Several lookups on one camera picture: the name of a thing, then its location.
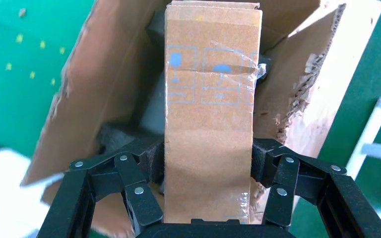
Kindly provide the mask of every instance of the yellow spot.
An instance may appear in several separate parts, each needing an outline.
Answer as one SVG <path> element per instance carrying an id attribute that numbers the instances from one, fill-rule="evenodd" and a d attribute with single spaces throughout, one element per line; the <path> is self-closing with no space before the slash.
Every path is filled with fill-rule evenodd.
<path id="1" fill-rule="evenodd" d="M 6 67 L 5 67 L 5 70 L 12 70 L 12 64 L 11 63 L 7 63 Z"/>
<path id="2" fill-rule="evenodd" d="M 18 34 L 17 35 L 17 38 L 15 38 L 15 42 L 17 42 L 17 43 L 20 43 L 21 44 L 21 42 L 22 42 L 22 39 L 23 39 L 24 37 L 23 37 L 23 35 L 22 34 Z"/>

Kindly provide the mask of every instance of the blue printed symbol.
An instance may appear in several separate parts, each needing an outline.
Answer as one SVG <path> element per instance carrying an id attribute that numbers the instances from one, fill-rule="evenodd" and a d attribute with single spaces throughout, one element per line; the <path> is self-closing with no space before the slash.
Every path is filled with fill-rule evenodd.
<path id="1" fill-rule="evenodd" d="M 170 54 L 170 65 L 174 68 L 173 80 L 174 83 L 180 83 L 177 79 L 176 70 L 182 64 L 182 54 L 181 53 L 171 53 Z"/>
<path id="2" fill-rule="evenodd" d="M 221 84 L 223 82 L 223 76 L 224 73 L 231 73 L 232 70 L 231 68 L 226 65 L 226 64 L 218 64 L 212 68 L 214 72 L 219 72 L 220 73 L 220 80 L 217 82 L 217 84 Z"/>
<path id="3" fill-rule="evenodd" d="M 215 97 L 215 99 L 223 99 L 224 93 L 216 93 L 214 97 Z"/>

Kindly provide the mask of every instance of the green mat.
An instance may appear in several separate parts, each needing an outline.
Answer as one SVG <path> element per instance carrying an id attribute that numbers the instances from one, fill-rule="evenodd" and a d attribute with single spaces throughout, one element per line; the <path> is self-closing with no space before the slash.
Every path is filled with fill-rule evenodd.
<path id="1" fill-rule="evenodd" d="M 0 144 L 30 157 L 61 69 L 93 5 L 0 0 Z M 25 8 L 26 15 L 19 17 Z"/>

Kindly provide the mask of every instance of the corrugated cardboard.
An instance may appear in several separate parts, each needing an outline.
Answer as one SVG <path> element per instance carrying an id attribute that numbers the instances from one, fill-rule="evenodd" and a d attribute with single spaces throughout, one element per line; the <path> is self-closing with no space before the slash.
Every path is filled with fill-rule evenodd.
<path id="1" fill-rule="evenodd" d="M 254 136 L 317 157 L 380 13 L 377 0 L 340 5 L 269 51 L 274 65 L 256 89 Z"/>
<path id="2" fill-rule="evenodd" d="M 173 1 L 167 7 L 167 223 L 249 221 L 258 6 Z"/>

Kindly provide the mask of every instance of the metal rivet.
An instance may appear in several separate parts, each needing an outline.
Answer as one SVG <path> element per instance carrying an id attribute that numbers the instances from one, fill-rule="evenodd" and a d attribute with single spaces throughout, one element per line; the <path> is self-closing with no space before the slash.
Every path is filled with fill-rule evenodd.
<path id="1" fill-rule="evenodd" d="M 287 196 L 287 191 L 285 189 L 283 189 L 283 188 L 277 188 L 277 192 L 281 196 Z"/>
<path id="2" fill-rule="evenodd" d="M 331 165 L 331 169 L 333 169 L 335 171 L 341 171 L 341 168 L 336 166 L 336 165 Z"/>
<path id="3" fill-rule="evenodd" d="M 135 188 L 135 194 L 140 195 L 144 193 L 144 189 L 142 187 Z"/>

